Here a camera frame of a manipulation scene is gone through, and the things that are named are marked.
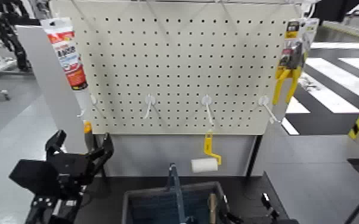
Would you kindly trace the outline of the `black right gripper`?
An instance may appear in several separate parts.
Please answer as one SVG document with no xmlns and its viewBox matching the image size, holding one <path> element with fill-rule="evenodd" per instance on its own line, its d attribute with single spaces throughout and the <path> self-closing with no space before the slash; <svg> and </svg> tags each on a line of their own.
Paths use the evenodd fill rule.
<svg viewBox="0 0 359 224">
<path fill-rule="evenodd" d="M 271 205 L 270 198 L 267 193 L 261 194 L 261 203 L 267 210 L 267 216 L 273 220 L 273 224 L 299 224 L 296 219 L 277 219 L 279 212 Z M 243 224 L 244 220 L 230 212 L 225 214 L 227 224 Z"/>
</svg>

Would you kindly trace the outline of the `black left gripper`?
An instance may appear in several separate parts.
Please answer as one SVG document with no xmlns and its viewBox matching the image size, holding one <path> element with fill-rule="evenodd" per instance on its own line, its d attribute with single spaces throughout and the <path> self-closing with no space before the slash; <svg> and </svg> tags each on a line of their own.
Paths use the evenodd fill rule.
<svg viewBox="0 0 359 224">
<path fill-rule="evenodd" d="M 101 145 L 97 144 L 97 135 L 85 134 L 86 154 L 64 153 L 61 147 L 66 132 L 59 129 L 45 144 L 47 162 L 58 172 L 58 183 L 63 197 L 77 197 L 83 186 L 89 185 L 101 172 L 106 178 L 104 165 L 114 154 L 113 141 L 108 132 L 103 135 Z"/>
</svg>

